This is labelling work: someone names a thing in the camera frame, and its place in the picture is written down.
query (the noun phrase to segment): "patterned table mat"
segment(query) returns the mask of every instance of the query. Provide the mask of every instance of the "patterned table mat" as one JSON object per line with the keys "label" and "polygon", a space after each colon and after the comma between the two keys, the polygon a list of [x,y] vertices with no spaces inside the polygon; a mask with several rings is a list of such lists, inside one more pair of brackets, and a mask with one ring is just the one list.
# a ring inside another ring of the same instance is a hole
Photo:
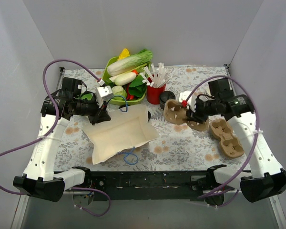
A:
{"label": "patterned table mat", "polygon": [[[226,75],[224,67],[167,68],[172,71],[172,80],[166,89],[174,92],[176,98],[180,92],[192,90],[210,76]],[[103,69],[92,69],[92,72],[101,77]],[[83,80],[89,91],[95,91],[98,86],[96,80],[82,69],[66,70],[64,76]],[[204,93],[207,87],[207,84],[203,85],[198,89],[198,93]],[[207,170],[218,164],[238,169],[244,163],[245,155],[237,159],[225,157],[221,153],[219,141],[214,139],[209,131],[198,132],[187,125],[173,125],[165,121],[159,105],[148,103],[146,98],[142,104],[147,105],[151,112],[150,123],[158,130],[159,138],[135,149],[134,153],[139,157],[136,165],[126,164],[124,155],[115,155],[103,163],[93,165],[93,144],[81,130],[84,125],[90,123],[87,118],[75,115],[62,136],[54,170],[69,170],[73,166],[84,166],[92,171]],[[109,111],[116,109],[116,105],[108,106]]]}

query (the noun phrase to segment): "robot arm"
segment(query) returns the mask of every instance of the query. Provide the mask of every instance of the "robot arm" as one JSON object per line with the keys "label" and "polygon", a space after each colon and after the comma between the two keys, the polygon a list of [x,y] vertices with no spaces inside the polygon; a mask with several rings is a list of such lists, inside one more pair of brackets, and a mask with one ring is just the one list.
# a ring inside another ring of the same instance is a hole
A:
{"label": "robot arm", "polygon": [[[246,95],[234,96],[227,79],[209,82],[211,100],[199,97],[188,101],[187,120],[203,123],[211,115],[222,115],[234,130],[248,156],[254,141],[256,116],[254,107]],[[229,186],[241,190],[250,202],[278,195],[286,189],[286,171],[271,152],[262,131],[250,161],[251,173],[241,172]],[[208,169],[207,183],[217,187],[232,177],[236,171],[225,165]]]}
{"label": "robot arm", "polygon": [[110,87],[98,87],[93,98],[82,100],[81,80],[65,77],[62,86],[56,95],[53,95],[59,107],[59,120],[52,133],[47,137],[44,134],[53,126],[55,109],[49,98],[44,100],[41,109],[41,125],[38,138],[44,139],[35,145],[28,166],[22,176],[14,178],[13,185],[29,196],[57,202],[63,192],[75,185],[89,185],[86,173],[89,169],[74,167],[69,171],[54,174],[54,162],[61,137],[73,115],[88,116],[92,125],[103,121],[110,121],[107,114],[107,101],[113,97]]}

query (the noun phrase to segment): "white backdrop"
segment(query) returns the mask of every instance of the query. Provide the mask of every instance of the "white backdrop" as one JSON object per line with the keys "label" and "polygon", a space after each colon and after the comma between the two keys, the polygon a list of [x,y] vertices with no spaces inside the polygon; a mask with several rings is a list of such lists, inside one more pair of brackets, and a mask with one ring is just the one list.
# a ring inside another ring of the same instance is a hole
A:
{"label": "white backdrop", "polygon": [[[37,138],[40,109],[46,96],[44,66],[53,60],[22,0],[0,0],[0,153]],[[50,68],[47,83],[53,91],[59,68]],[[33,147],[0,158],[0,184],[13,187]],[[0,229],[11,226],[19,196],[0,190]]]}
{"label": "white backdrop", "polygon": [[[231,75],[253,96],[266,141],[286,169],[286,0],[264,0],[231,63]],[[286,191],[279,199],[286,217]]]}
{"label": "white backdrop", "polygon": [[[105,67],[123,48],[166,65],[230,63],[263,0],[24,0],[53,57]],[[66,63],[67,68],[77,68]]]}

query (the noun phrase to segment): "green basket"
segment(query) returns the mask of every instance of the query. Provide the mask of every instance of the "green basket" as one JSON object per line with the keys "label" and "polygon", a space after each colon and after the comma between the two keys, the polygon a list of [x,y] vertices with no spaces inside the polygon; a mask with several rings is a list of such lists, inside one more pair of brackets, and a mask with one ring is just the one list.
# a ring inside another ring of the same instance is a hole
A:
{"label": "green basket", "polygon": [[[115,56],[115,57],[112,57],[112,58],[108,61],[107,65],[106,65],[106,68],[105,68],[105,70],[104,70],[104,72],[103,72],[103,77],[102,77],[103,80],[108,80],[108,79],[110,78],[110,75],[107,73],[107,67],[108,67],[110,64],[112,64],[112,63],[114,63],[114,62],[117,62],[118,59],[119,59],[119,57],[118,57],[118,56]],[[146,91],[145,91],[144,95],[143,95],[141,98],[137,99],[137,100],[127,100],[127,104],[128,104],[129,106],[130,106],[130,105],[135,105],[135,104],[140,104],[140,103],[142,102],[142,100],[144,99],[145,95],[146,95]],[[110,104],[114,104],[114,105],[118,105],[118,106],[125,105],[125,101],[124,101],[124,100],[117,100],[117,99],[112,99],[112,100],[110,100],[109,103],[110,103]]]}

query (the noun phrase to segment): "red pen holder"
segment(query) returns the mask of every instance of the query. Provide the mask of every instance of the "red pen holder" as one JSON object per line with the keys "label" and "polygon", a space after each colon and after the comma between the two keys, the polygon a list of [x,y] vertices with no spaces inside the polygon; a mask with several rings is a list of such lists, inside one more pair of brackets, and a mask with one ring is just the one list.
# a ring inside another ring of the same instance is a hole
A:
{"label": "red pen holder", "polygon": [[159,88],[147,86],[147,101],[154,105],[160,104],[160,94],[165,91],[165,87],[166,84]]}

